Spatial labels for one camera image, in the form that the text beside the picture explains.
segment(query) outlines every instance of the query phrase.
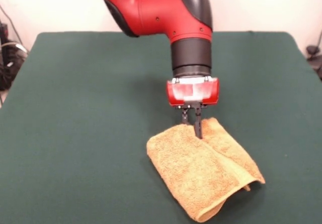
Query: orange towel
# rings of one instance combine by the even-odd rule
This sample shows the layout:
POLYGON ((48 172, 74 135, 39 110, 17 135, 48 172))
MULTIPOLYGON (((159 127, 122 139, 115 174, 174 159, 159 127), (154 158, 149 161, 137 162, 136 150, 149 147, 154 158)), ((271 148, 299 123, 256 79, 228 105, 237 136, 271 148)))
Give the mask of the orange towel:
POLYGON ((202 121, 203 139, 191 125, 174 126, 147 142, 147 154, 188 216, 205 222, 249 184, 264 184, 258 166, 215 118, 202 121))

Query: green tablecloth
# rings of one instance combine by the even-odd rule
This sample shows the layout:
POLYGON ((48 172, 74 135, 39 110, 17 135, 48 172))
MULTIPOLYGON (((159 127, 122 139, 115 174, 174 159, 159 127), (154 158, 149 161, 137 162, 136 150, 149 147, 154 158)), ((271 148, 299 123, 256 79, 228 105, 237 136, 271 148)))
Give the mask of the green tablecloth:
MULTIPOLYGON (((165 36, 43 33, 0 110, 1 224, 194 223, 146 155, 181 121, 165 36)), ((267 184, 209 223, 322 223, 322 84, 286 33, 214 33, 214 116, 267 184)))

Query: green table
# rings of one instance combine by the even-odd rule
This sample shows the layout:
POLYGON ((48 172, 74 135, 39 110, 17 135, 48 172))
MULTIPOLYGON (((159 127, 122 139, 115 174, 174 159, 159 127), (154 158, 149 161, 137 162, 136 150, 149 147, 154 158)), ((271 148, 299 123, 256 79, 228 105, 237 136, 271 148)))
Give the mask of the green table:
MULTIPOLYGON (((214 33, 214 116, 265 186, 209 223, 322 223, 322 84, 286 33, 214 33)), ((194 223, 146 155, 181 121, 165 36, 40 34, 0 110, 1 224, 194 223)))

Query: white wall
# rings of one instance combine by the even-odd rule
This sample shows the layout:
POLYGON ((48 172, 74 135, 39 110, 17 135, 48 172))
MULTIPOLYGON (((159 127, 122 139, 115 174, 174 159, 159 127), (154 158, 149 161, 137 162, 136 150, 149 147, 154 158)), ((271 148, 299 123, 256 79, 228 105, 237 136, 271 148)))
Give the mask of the white wall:
MULTIPOLYGON (((23 43, 52 31, 119 31, 102 0, 0 0, 23 43)), ((322 30, 322 0, 211 0, 215 31, 286 31, 305 53, 322 30)))

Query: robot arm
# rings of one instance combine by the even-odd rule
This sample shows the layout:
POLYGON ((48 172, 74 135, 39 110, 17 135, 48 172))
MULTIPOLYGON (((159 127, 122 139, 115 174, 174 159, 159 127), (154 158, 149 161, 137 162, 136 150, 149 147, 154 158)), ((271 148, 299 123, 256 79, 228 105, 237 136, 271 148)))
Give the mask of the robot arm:
POLYGON ((216 104, 219 82, 211 75, 212 13, 209 0, 104 0, 120 29, 129 37, 166 34, 171 44, 173 80, 167 84, 171 106, 196 110, 216 104))

